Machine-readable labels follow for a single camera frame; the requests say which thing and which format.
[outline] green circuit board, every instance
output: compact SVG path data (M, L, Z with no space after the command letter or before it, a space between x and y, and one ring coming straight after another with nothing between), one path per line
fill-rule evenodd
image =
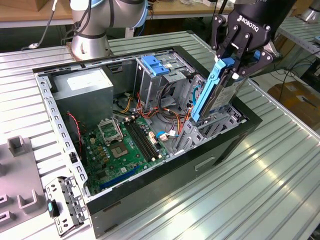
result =
M136 123L140 127L144 127L147 132L152 132L150 126L148 126L142 117L139 117ZM105 144L98 127L82 136L87 158L87 165L84 166L88 176L87 186L92 195L99 193L102 189L101 186L105 183L109 184L110 181L117 180L121 176L126 179L128 178L126 177L128 174L132 176L140 173L163 161L165 158L169 158L164 145L159 142L160 148L158 147L159 149L157 149L154 146L154 149L161 155L161 158L155 161L147 161L130 136L124 123L119 122L118 125L123 134L123 139L122 141L113 141L109 146ZM105 125L101 129L105 137L114 136L117 133L112 124Z

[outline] expansion slot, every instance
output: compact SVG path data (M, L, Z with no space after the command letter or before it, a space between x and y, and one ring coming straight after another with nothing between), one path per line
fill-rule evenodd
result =
M134 121L127 121L124 123L124 126L143 154L144 158L148 162L156 160L158 158L158 154L149 140L143 134L138 124Z
M108 188L108 187L110 187L110 186L112 186L112 185L115 185L115 184L121 182L121 181L124 180L124 179L127 179L127 178L135 175L136 170L138 170L138 168L140 168L140 166L136 166L136 167L135 167L134 169L132 169L131 171L128 171L128 172L126 172L125 174L122 174L121 176L118 176L118 177L116 177L116 178L114 178L114 179L112 179L112 180L110 180L110 181L107 181L107 182L101 184L101 185L100 185L100 190L106 189L106 188Z

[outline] motherboard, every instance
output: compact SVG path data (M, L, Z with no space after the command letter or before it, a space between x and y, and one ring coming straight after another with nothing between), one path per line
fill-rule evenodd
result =
M144 118L115 124L103 124L82 136L87 158L84 168L91 193L97 194L170 157ZM106 141L117 134L122 137Z

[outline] ridged metal surface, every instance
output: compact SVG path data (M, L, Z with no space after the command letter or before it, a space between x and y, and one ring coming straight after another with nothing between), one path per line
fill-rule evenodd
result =
M320 51L320 44L314 41L315 37L320 36L320 23L311 24L298 17L288 17L278 32L312 54Z
M110 41L115 54L172 45L213 67L214 53L187 32ZM68 170L31 69L72 61L65 47L0 54L0 141L31 138L43 186ZM263 95L253 83L238 93L263 122L225 162L101 239L307 239L320 222L319 138ZM56 231L46 212L0 239L58 239ZM93 238L88 220L66 237Z

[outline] background table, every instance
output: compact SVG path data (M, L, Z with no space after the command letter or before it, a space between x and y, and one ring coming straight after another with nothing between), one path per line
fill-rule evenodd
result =
M320 52L320 44L314 41L315 37L320 36L320 23L311 24L298 17L288 17L280 25L278 32L311 54Z
M181 45L209 71L214 51L196 35L166 33L110 41L115 55ZM65 46L0 54L0 144L31 138L42 185L68 176L32 69L73 62ZM320 138L251 81L238 97L263 122L214 169L100 239L307 239L320 222ZM66 236L93 239L90 222ZM0 239L58 239L45 212Z
M51 13L53 0L49 1L39 12L28 11L19 8L0 5L0 28L35 27L47 25ZM232 9L225 8L225 13ZM182 4L179 0L173 2L158 1L153 5L152 19L195 18L212 16L214 6L206 6L202 3L193 5ZM72 10L69 0L59 0L51 25L73 24Z

